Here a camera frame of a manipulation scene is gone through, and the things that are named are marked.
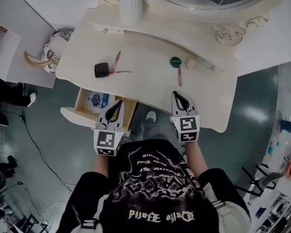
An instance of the black pants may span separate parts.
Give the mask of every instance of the black pants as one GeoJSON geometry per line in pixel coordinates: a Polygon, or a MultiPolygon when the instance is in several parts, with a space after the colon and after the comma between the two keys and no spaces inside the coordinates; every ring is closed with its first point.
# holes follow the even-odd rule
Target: black pants
{"type": "Polygon", "coordinates": [[[30,103],[30,97],[23,95],[22,85],[9,87],[0,79],[0,102],[7,102],[18,106],[27,106],[30,103]]]}
{"type": "Polygon", "coordinates": [[[11,178],[14,175],[13,166],[9,163],[0,163],[0,172],[6,179],[11,178]]]}

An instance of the small shelf drawer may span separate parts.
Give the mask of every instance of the small shelf drawer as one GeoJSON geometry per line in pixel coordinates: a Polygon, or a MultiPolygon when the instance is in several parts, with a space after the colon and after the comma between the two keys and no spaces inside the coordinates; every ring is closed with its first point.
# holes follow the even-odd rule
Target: small shelf drawer
{"type": "MultiPolygon", "coordinates": [[[[91,107],[85,103],[88,96],[88,90],[80,88],[78,98],[74,108],[62,107],[60,112],[70,122],[82,125],[85,127],[95,128],[99,113],[93,113],[91,107]]],[[[115,96],[115,100],[123,100],[125,105],[124,110],[124,131],[127,136],[130,135],[130,123],[136,110],[137,101],[115,96]]]]}

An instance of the black sleeve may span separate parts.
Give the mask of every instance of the black sleeve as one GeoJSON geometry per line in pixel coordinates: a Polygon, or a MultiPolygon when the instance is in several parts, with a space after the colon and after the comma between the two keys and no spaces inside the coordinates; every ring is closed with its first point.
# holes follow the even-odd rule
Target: black sleeve
{"type": "Polygon", "coordinates": [[[108,193],[109,180],[106,176],[95,172],[84,173],[67,203],[57,233],[69,233],[79,225],[79,220],[92,219],[99,199],[108,193]]]}
{"type": "Polygon", "coordinates": [[[219,168],[209,169],[203,172],[197,178],[197,181],[204,187],[208,183],[211,184],[213,192],[218,200],[230,201],[242,207],[250,216],[248,208],[242,197],[237,192],[232,181],[228,178],[225,172],[219,168]]]}

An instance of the black and white patterned fabric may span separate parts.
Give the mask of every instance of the black and white patterned fabric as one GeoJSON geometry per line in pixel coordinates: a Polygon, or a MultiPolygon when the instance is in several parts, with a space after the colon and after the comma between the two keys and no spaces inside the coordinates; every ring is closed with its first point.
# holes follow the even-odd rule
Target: black and white patterned fabric
{"type": "MultiPolygon", "coordinates": [[[[62,37],[66,41],[69,41],[69,39],[72,35],[72,31],[63,30],[63,31],[59,31],[59,32],[56,32],[55,34],[53,34],[53,36],[48,40],[48,42],[45,44],[45,46],[43,48],[42,62],[53,58],[56,63],[59,63],[60,57],[49,48],[50,42],[57,35],[59,35],[60,37],[62,37]]],[[[49,73],[55,73],[56,72],[56,65],[48,64],[47,66],[44,67],[44,69],[49,73]]]]}

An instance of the white vase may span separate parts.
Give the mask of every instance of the white vase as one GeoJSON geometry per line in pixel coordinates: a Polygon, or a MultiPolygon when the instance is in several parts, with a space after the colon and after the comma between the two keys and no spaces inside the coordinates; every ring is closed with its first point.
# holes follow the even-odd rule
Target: white vase
{"type": "Polygon", "coordinates": [[[142,17],[142,0],[120,0],[120,18],[123,25],[134,26],[142,17]]]}

